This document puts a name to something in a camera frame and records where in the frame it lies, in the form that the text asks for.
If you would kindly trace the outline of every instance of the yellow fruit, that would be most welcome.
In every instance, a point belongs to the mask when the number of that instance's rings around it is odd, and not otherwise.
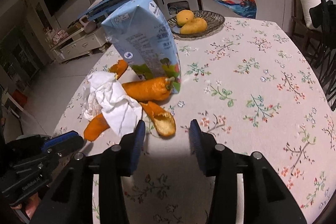
[[[207,26],[208,24],[203,18],[197,17],[184,24],[184,26],[180,30],[180,33],[191,34],[191,33],[204,32]]]
[[[176,21],[179,26],[183,26],[189,20],[193,19],[194,13],[190,10],[182,10],[176,15]]]

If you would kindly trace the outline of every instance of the wooden chair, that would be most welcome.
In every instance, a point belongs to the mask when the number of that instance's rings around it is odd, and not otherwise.
[[[302,15],[302,19],[299,19],[297,17],[297,3],[296,3],[296,0],[293,0],[293,4],[294,4],[294,7],[293,7],[293,16],[292,16],[292,20],[293,20],[293,26],[292,26],[292,32],[291,32],[291,36],[290,38],[293,39],[294,36],[296,37],[301,37],[304,39],[305,41],[305,44],[304,44],[304,47],[302,48],[301,52],[303,54],[303,56],[307,56],[307,57],[310,57],[312,58],[311,62],[314,60],[315,58],[315,54],[314,55],[307,55],[307,50],[309,48],[309,46],[311,46],[315,53],[317,52],[318,48],[316,48],[310,41],[310,39],[315,39],[317,41],[321,41],[321,37],[322,37],[322,34],[321,32],[319,31],[315,31],[315,30],[310,30],[307,28],[306,26],[306,23],[305,23],[305,19]],[[295,27],[296,27],[296,24],[302,26],[304,29],[305,29],[305,35],[302,35],[302,34],[299,34],[299,33],[296,33],[295,32]]]

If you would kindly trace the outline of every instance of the red object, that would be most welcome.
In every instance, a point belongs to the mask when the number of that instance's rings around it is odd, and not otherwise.
[[[27,96],[23,95],[19,90],[15,90],[12,97],[22,107],[27,103]]]

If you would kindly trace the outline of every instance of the round logo on carton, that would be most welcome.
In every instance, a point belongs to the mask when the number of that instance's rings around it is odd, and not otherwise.
[[[131,53],[131,52],[125,52],[124,57],[126,59],[131,59],[133,57],[133,53]]]

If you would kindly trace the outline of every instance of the blue carton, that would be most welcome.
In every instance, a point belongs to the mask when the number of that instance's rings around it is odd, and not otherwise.
[[[175,77],[179,93],[181,66],[169,25],[153,0],[131,0],[102,23],[107,36],[140,79]]]

